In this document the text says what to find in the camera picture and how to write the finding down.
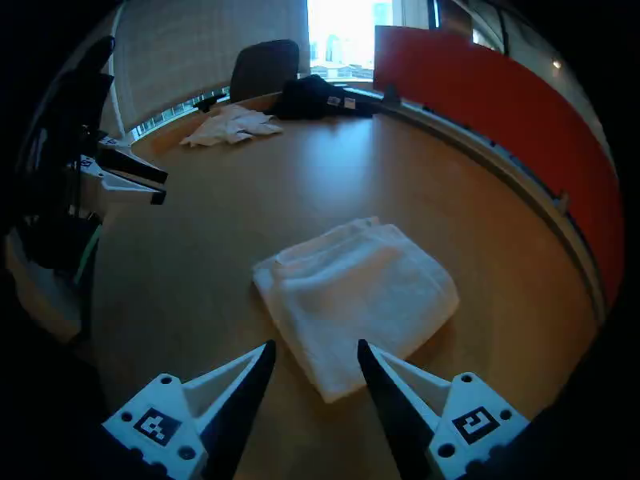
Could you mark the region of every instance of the chair backrest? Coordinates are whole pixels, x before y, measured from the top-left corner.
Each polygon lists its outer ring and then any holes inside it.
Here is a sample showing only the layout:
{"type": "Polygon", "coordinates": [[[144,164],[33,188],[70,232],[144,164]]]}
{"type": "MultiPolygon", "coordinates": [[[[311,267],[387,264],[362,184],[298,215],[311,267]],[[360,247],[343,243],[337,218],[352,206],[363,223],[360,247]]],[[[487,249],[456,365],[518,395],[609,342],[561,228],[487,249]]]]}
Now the chair backrest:
{"type": "Polygon", "coordinates": [[[282,90],[298,75],[300,49],[293,40],[273,40],[248,46],[238,54],[231,76],[231,102],[282,90]]]}

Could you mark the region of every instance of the building outside window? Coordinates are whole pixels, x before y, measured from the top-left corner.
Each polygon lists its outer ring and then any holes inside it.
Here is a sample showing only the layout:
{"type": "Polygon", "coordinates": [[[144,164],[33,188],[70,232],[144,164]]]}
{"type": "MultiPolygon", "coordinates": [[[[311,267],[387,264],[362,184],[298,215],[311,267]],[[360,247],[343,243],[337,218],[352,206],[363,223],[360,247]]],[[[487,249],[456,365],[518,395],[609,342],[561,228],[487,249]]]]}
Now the building outside window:
{"type": "Polygon", "coordinates": [[[371,81],[374,27],[393,25],[400,0],[307,0],[311,73],[327,80],[371,81]]]}

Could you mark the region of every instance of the folded white towel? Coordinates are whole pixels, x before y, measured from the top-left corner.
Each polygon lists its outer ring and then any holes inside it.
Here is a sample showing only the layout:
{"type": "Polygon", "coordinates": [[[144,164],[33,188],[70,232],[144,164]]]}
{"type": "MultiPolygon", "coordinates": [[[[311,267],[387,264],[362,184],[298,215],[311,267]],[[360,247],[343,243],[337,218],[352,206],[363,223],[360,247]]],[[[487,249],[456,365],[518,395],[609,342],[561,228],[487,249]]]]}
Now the folded white towel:
{"type": "Polygon", "coordinates": [[[236,143],[253,138],[253,135],[270,135],[282,132],[282,128],[267,123],[273,115],[247,110],[240,105],[228,105],[220,113],[209,117],[198,129],[184,138],[180,145],[212,146],[220,142],[236,143]]]}
{"type": "Polygon", "coordinates": [[[325,402],[365,384],[360,338],[406,358],[458,307],[446,270],[377,218],[338,226],[260,262],[254,282],[325,402]]]}

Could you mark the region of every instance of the red partition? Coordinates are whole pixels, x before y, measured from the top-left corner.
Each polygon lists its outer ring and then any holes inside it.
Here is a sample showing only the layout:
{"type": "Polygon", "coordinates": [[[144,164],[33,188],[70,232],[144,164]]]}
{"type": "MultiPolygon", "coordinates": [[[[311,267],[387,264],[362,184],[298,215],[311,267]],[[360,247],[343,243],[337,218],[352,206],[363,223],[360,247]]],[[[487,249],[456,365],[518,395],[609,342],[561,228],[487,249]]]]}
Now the red partition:
{"type": "Polygon", "coordinates": [[[504,146],[554,194],[568,192],[569,212],[613,302],[624,269],[618,180],[563,96],[519,63],[456,34],[377,26],[374,88],[389,85],[504,146]]]}

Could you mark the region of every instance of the round table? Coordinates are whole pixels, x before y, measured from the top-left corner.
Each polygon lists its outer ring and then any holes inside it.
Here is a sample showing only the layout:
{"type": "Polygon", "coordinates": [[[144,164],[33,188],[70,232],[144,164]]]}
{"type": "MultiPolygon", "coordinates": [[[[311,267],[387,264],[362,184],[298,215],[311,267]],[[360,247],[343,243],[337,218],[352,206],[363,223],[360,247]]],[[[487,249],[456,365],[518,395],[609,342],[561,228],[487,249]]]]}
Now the round table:
{"type": "Polygon", "coordinates": [[[409,361],[473,371],[525,416],[553,401],[596,332],[577,268],[498,177],[378,114],[277,122],[236,145],[134,151],[169,172],[162,206],[107,217],[94,349],[113,410],[161,372],[183,381],[274,338],[278,358],[236,478],[397,478],[366,389],[327,405],[252,285],[251,267],[354,218],[393,223],[451,274],[456,314],[409,361]]]}

